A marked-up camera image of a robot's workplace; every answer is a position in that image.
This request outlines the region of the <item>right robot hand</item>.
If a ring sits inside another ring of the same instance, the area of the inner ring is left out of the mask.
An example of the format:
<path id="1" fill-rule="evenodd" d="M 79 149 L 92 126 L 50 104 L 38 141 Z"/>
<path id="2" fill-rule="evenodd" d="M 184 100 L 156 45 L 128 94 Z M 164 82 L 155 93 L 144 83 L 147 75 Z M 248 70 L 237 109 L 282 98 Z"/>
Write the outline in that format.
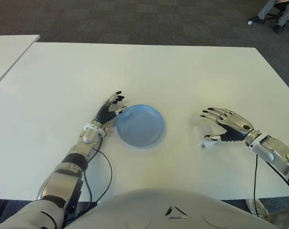
<path id="1" fill-rule="evenodd" d="M 213 121 L 225 130 L 223 134 L 204 136 L 205 139 L 212 141 L 245 141 L 246 145 L 249 146 L 262 134 L 260 131 L 255 130 L 248 120 L 225 108 L 209 107 L 202 110 L 200 117 Z"/>

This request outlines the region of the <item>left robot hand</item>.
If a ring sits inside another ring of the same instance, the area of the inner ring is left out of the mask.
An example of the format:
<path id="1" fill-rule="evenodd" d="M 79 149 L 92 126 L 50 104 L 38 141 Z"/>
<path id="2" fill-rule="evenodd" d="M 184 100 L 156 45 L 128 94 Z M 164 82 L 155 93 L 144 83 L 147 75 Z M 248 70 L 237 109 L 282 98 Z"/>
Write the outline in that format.
<path id="1" fill-rule="evenodd" d="M 117 104 L 118 102 L 123 101 L 125 98 L 121 95 L 122 91 L 117 91 L 113 93 L 106 101 L 105 103 L 100 107 L 98 113 L 96 114 L 93 121 L 100 123 L 101 125 L 106 124 L 107 122 L 111 121 L 115 117 L 119 116 L 123 112 L 126 111 L 127 106 L 123 106 L 117 110 L 110 111 L 110 107 L 114 104 Z"/>

